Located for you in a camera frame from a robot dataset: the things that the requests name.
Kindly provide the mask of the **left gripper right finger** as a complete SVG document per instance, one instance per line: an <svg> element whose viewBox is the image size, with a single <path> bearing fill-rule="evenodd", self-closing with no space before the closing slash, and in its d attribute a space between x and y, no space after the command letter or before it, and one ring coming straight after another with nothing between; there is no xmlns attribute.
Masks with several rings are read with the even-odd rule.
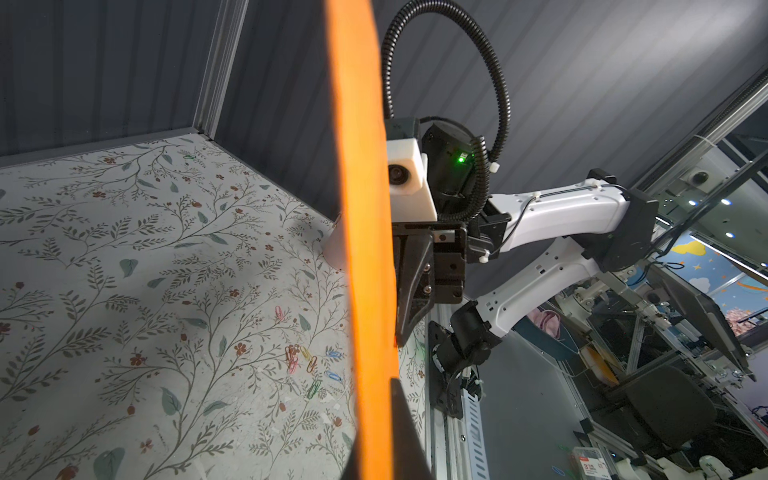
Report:
<svg viewBox="0 0 768 480"><path fill-rule="evenodd" d="M408 402L399 379L391 379L391 419L393 478L432 480L426 455L412 421Z"/></svg>

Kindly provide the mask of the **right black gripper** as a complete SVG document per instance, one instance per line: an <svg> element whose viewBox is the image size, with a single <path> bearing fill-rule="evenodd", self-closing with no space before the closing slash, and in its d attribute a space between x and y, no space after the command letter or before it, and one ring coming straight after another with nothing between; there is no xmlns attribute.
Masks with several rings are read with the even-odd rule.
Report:
<svg viewBox="0 0 768 480"><path fill-rule="evenodd" d="M404 347L421 319L436 303L459 303L466 270L487 254L498 254L508 223L394 223L396 273L395 340Z"/></svg>

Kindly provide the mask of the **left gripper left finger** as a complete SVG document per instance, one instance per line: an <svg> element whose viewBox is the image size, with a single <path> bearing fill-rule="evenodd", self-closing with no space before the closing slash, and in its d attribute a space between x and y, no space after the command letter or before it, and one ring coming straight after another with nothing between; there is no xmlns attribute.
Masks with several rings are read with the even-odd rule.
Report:
<svg viewBox="0 0 768 480"><path fill-rule="evenodd" d="M359 480L359 441L355 439L348 461L340 477L341 480Z"/></svg>

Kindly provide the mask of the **orange paper sheet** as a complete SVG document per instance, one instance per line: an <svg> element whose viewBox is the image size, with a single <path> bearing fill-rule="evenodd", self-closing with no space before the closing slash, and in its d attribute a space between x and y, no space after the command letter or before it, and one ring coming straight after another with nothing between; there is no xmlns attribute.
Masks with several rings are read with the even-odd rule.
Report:
<svg viewBox="0 0 768 480"><path fill-rule="evenodd" d="M390 382L398 352L377 31L368 1L328 1L325 18L357 388L357 470L362 479L391 479Z"/></svg>

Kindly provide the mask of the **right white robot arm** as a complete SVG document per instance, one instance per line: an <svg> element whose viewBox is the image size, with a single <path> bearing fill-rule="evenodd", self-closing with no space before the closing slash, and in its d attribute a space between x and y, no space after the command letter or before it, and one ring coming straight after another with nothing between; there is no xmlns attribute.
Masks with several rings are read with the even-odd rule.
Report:
<svg viewBox="0 0 768 480"><path fill-rule="evenodd" d="M468 221L394 223L397 344L406 343L435 305L457 307L447 325L433 321L427 328L432 406L462 418L464 371L484 363L528 313L556 294L644 258L658 209L646 193L593 171L565 187L493 195L477 229ZM538 256L495 289L465 299L468 264L530 245L541 247Z"/></svg>

